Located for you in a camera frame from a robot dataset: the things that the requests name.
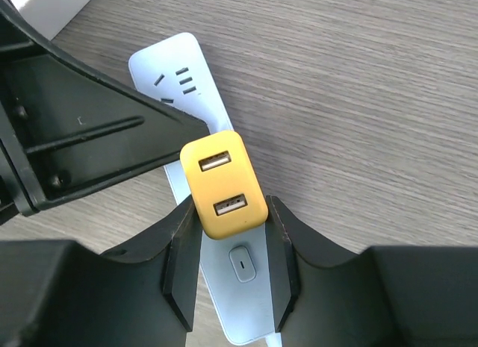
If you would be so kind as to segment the white power strip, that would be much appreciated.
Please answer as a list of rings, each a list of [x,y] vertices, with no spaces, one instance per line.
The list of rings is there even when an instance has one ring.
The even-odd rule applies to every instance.
[[[10,0],[45,38],[55,38],[91,0]]]

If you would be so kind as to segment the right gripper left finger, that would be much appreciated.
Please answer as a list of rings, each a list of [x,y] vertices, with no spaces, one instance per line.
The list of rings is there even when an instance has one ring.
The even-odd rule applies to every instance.
[[[202,228],[191,198],[101,254],[74,240],[1,243],[3,346],[184,346]]]

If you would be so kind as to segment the blue power strip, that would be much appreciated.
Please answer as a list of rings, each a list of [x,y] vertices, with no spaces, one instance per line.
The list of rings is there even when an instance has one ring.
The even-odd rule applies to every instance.
[[[180,33],[134,53],[136,89],[203,120],[209,135],[165,166],[177,202],[192,196],[203,225],[200,266],[224,334],[244,346],[280,346],[273,322],[267,207],[200,45]]]

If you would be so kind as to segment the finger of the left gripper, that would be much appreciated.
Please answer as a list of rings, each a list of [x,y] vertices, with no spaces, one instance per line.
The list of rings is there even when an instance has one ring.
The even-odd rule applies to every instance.
[[[75,59],[1,0],[1,214],[30,216],[179,158],[206,124]]]

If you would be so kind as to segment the yellow plug adapter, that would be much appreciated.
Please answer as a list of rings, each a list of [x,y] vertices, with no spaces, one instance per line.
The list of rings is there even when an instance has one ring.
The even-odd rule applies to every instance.
[[[223,240],[265,222],[268,208],[239,133],[186,144],[180,162],[206,235]]]

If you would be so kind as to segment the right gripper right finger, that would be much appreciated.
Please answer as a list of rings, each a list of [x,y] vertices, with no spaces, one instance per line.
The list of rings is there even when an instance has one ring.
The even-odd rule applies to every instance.
[[[274,327],[284,346],[475,346],[477,248],[353,253],[275,196],[265,223]]]

